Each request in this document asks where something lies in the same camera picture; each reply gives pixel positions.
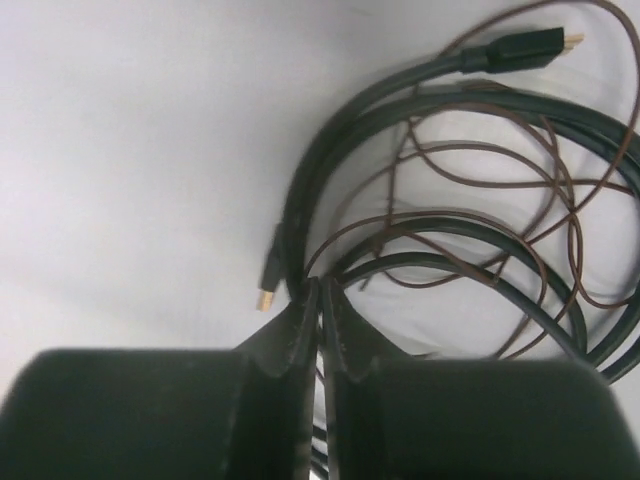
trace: cable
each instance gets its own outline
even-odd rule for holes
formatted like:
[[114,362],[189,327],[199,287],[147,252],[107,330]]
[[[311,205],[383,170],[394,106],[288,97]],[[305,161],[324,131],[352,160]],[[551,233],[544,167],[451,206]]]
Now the cable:
[[[521,92],[495,82],[475,83],[466,88],[437,94],[425,90],[424,82],[456,73],[499,73],[543,68],[562,53],[574,48],[582,37],[565,37],[563,29],[550,29],[508,35],[485,45],[459,50],[470,39],[499,22],[516,15],[556,4],[590,4],[612,14],[625,29],[634,52],[637,70],[637,90],[629,121],[626,125],[601,112],[561,99]],[[388,97],[410,89],[406,98]],[[547,173],[526,157],[495,145],[478,145],[455,142],[446,146],[435,146],[419,139],[417,128],[426,118],[446,111],[467,111],[508,119],[536,141],[553,161],[553,172]],[[529,5],[513,8],[501,13],[469,30],[452,42],[436,59],[406,69],[377,82],[367,88],[336,114],[316,135],[304,154],[294,174],[282,219],[276,228],[274,240],[267,255],[260,287],[263,291],[261,308],[268,309],[279,282],[284,279],[292,298],[301,295],[306,276],[317,258],[345,233],[365,225],[379,223],[381,230],[353,247],[330,268],[343,285],[355,281],[368,282],[373,275],[383,272],[392,282],[408,288],[433,288],[437,285],[468,277],[494,288],[498,293],[518,305],[526,317],[509,340],[496,352],[497,357],[506,354],[530,320],[543,329],[542,335],[507,358],[518,356],[539,343],[546,334],[552,336],[563,350],[574,358],[586,359],[594,367],[602,365],[612,357],[631,335],[640,321],[640,285],[629,298],[604,304],[593,299],[582,283],[584,271],[584,239],[579,214],[603,189],[612,189],[640,198],[640,138],[634,128],[640,114],[640,38],[625,13],[607,0],[541,0]],[[345,205],[360,194],[374,180],[388,175],[388,202],[386,214],[364,219],[343,228],[335,228],[320,249],[309,255],[306,251],[308,234],[320,196],[336,169],[359,145],[381,131],[394,125],[405,125],[406,132],[397,155],[389,167],[376,172],[353,192],[347,195],[335,217],[339,225]],[[606,173],[598,179],[573,179],[560,150],[558,137],[563,137],[591,151],[608,162]],[[505,155],[533,170],[540,180],[534,182],[487,182],[468,179],[450,173],[432,158],[439,151],[484,150]],[[397,213],[395,211],[396,177],[401,164],[421,160],[437,174],[452,182],[471,188],[544,188],[549,197],[527,226],[520,232],[480,214],[439,209]],[[626,186],[611,182],[618,172]],[[577,202],[575,190],[589,187],[583,200]],[[542,229],[549,218],[552,207],[560,201],[566,214],[560,221]],[[571,270],[573,286],[566,282],[535,252],[537,242],[567,228],[567,260]],[[472,265],[458,258],[428,239],[428,232],[444,232],[475,238],[498,247],[501,254],[480,265]],[[385,255],[384,247],[401,236],[410,237],[425,244],[434,253],[409,252]],[[353,265],[366,255],[373,259],[362,265]],[[541,290],[537,301],[529,299],[513,285],[501,278],[509,259],[513,257],[536,272],[541,279]],[[424,266],[452,273],[437,281],[412,284],[396,278],[390,270],[404,266]],[[497,266],[496,272],[488,270]],[[562,300],[563,308],[551,318],[541,308],[547,287]],[[597,308],[613,310],[624,308],[612,330],[596,345],[587,341],[584,315],[579,306],[581,298]],[[567,314],[571,335],[558,322]],[[601,371],[614,382],[640,363],[640,340]],[[326,459],[312,452],[314,464],[326,465]]]

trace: plug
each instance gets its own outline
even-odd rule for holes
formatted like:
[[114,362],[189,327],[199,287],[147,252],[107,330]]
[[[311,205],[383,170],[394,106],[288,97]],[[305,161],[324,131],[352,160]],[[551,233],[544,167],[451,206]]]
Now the plug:
[[461,71],[507,73],[544,68],[583,40],[584,35],[565,36],[562,27],[506,35],[488,45],[463,50]]
[[258,300],[258,310],[261,312],[267,312],[271,308],[275,291],[283,277],[282,261],[280,258],[280,231],[280,224],[278,224],[273,236],[271,248],[269,249],[262,269],[260,299]]

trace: white backdrop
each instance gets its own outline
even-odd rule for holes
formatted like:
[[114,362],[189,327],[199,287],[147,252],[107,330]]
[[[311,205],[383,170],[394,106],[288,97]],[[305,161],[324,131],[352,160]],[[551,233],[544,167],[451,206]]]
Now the white backdrop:
[[[46,348],[230,347],[257,330],[287,302],[282,290],[272,313],[259,314],[256,286],[293,169],[323,121],[372,80],[513,3],[0,2],[0,396]],[[640,25],[637,2],[618,3]],[[554,7],[502,30],[532,25],[565,25],[587,40],[545,71],[500,81],[624,119],[635,67],[616,23],[594,8]],[[437,120],[429,138],[531,148],[499,121]],[[388,160],[385,142],[365,145],[333,182],[315,243],[339,194]],[[602,172],[602,162],[572,148],[563,152],[574,171]],[[439,158],[484,178],[522,174],[495,159],[458,157]],[[403,169],[400,186],[403,205],[472,204],[514,225],[542,199],[461,190],[419,166]],[[379,211],[383,200],[374,188],[350,216]],[[587,209],[590,290],[619,293],[635,268],[628,258],[637,254],[639,228],[633,203],[619,195]],[[541,250],[559,265],[562,246],[557,237]],[[516,267],[508,273],[534,286]],[[352,297],[416,351],[428,344],[484,353],[518,319],[494,293],[465,281],[407,293],[376,279]],[[592,324],[602,320],[585,311]],[[614,390],[640,439],[640,369]]]

